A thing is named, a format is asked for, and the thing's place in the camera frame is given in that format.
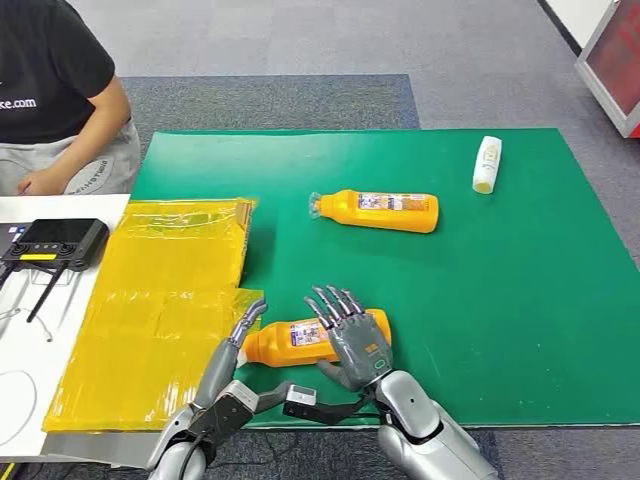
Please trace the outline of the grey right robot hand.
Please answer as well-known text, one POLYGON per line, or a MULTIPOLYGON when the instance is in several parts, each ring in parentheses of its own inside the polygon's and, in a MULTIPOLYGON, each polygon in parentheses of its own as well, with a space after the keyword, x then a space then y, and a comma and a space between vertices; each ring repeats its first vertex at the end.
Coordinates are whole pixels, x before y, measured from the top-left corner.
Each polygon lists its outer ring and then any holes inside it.
POLYGON ((349 290, 313 285, 313 298, 304 302, 327 333, 335 361, 318 360, 325 376, 352 392, 359 392, 391 372, 391 346, 373 315, 349 290))

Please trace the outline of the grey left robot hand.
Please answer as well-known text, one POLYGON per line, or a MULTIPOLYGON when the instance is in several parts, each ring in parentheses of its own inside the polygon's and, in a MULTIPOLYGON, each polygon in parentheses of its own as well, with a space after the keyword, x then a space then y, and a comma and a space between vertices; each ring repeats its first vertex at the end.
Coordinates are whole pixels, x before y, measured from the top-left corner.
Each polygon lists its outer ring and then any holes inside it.
MULTIPOLYGON (((267 305, 263 297, 253 302, 233 326, 228 337, 217 345, 205 369, 192 402, 194 411, 204 411, 212 407, 229 384, 233 382, 238 353, 248 331, 266 309, 267 305)), ((245 403, 252 413, 257 414, 283 403, 291 386, 291 381, 285 381, 275 389, 257 394, 239 382, 232 386, 231 393, 245 403)))

